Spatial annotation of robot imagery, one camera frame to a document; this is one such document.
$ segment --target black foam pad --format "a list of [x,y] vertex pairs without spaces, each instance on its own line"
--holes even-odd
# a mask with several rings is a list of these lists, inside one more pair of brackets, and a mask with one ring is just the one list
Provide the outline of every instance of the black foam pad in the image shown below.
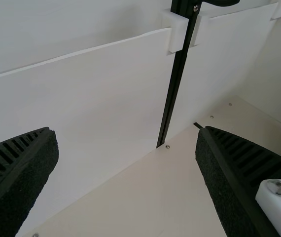
[[57,161],[49,128],[0,143],[0,237],[16,235]]

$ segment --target white plastic bracket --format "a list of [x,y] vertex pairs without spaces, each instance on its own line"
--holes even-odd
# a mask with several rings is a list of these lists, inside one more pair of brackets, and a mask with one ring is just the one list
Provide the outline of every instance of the white plastic bracket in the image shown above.
[[272,16],[272,19],[278,19],[281,17],[281,0],[271,0],[271,3],[278,3],[277,8]]
[[195,46],[203,42],[208,30],[209,17],[206,13],[200,12],[196,19],[190,46]]
[[162,28],[171,27],[169,51],[175,53],[182,50],[189,19],[179,16],[170,9],[162,11]]

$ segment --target white wall panel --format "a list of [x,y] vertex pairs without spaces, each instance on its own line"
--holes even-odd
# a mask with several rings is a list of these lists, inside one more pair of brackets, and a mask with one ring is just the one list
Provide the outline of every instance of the white wall panel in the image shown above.
[[281,19],[271,31],[239,96],[281,122]]
[[209,19],[204,42],[190,48],[171,118],[172,138],[246,78],[273,27],[276,4]]
[[0,0],[0,72],[160,28],[171,0]]
[[60,157],[20,234],[156,148],[170,28],[0,77],[0,142],[49,126]]

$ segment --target white floor panel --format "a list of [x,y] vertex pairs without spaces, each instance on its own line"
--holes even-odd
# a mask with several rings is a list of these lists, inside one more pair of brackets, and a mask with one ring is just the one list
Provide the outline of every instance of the white floor panel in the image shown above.
[[217,106],[197,122],[203,127],[216,127],[246,138],[281,156],[281,124],[238,96]]
[[225,237],[187,128],[25,237]]

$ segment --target white enclosure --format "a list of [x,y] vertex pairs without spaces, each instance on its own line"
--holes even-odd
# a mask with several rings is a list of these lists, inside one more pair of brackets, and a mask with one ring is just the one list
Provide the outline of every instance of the white enclosure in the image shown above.
[[[167,141],[236,94],[281,123],[279,3],[202,5]],[[0,142],[49,126],[60,152],[18,237],[155,150],[175,58],[176,30],[161,29],[170,6],[0,0]]]

